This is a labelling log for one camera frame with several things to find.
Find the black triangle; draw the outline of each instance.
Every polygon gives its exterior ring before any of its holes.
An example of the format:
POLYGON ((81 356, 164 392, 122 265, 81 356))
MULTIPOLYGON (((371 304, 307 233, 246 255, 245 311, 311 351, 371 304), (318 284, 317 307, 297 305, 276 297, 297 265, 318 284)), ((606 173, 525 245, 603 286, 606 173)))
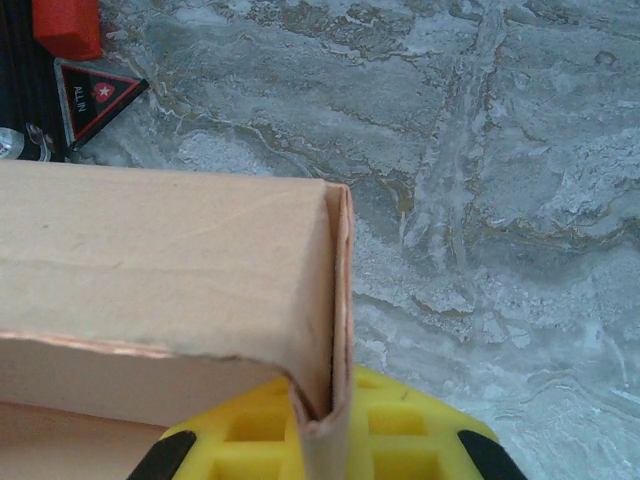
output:
POLYGON ((500 444, 471 430, 460 430, 458 438, 484 480, 527 480, 500 444))
POLYGON ((171 480, 196 440, 189 430, 158 440, 127 480, 171 480))
POLYGON ((146 80, 114 75, 84 65, 57 61, 65 130, 78 150, 149 87, 146 80))

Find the square hole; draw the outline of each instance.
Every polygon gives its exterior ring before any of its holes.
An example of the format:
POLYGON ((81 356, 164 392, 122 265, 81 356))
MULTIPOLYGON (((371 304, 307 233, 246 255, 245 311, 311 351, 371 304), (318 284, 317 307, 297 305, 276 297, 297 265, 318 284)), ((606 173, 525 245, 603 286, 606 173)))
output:
POLYGON ((436 452, 381 450, 373 452, 374 480, 443 480, 436 452))
POLYGON ((273 457, 220 458, 209 480, 278 480, 282 460, 273 457))
POLYGON ((423 415, 399 405, 372 407, 367 411, 372 435, 426 435, 423 415))
POLYGON ((284 442, 287 418, 282 411, 255 411, 233 419, 227 442, 284 442))

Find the triangular sign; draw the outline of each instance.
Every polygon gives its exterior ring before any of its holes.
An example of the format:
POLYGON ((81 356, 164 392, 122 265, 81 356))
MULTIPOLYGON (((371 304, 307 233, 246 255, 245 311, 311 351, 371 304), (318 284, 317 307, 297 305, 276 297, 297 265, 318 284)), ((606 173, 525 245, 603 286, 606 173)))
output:
POLYGON ((114 75, 59 58, 56 77, 70 150, 78 150, 91 140, 149 86, 146 80, 114 75))

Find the cardboard flap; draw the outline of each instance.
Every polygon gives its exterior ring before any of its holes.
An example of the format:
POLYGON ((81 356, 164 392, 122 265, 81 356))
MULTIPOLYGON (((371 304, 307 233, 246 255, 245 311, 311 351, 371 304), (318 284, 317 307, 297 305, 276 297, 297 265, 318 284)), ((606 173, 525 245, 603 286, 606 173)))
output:
POLYGON ((124 480, 163 429, 0 403, 2 480, 124 480))
POLYGON ((109 404, 99 379, 135 390, 154 370, 191 377, 195 364, 162 363, 183 358, 204 365, 197 378, 210 372, 204 388, 215 390, 244 375, 216 365, 249 362, 292 381, 310 480, 340 478, 318 473, 327 467, 316 460, 346 461, 348 188, 7 161, 0 201, 0 354, 14 358, 0 373, 0 401, 163 425, 177 394, 157 393, 144 407, 129 397, 109 404), (139 360, 118 366, 122 356, 139 360), (73 395, 39 378, 45 358, 77 365, 73 395))

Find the star logo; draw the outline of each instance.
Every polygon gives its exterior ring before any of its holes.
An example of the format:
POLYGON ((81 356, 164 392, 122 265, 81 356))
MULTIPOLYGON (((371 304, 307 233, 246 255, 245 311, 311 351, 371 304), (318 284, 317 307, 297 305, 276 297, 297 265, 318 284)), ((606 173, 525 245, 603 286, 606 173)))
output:
POLYGON ((96 83, 93 87, 92 95, 98 101, 98 103, 104 103, 111 98, 115 88, 113 85, 109 85, 105 82, 96 83))

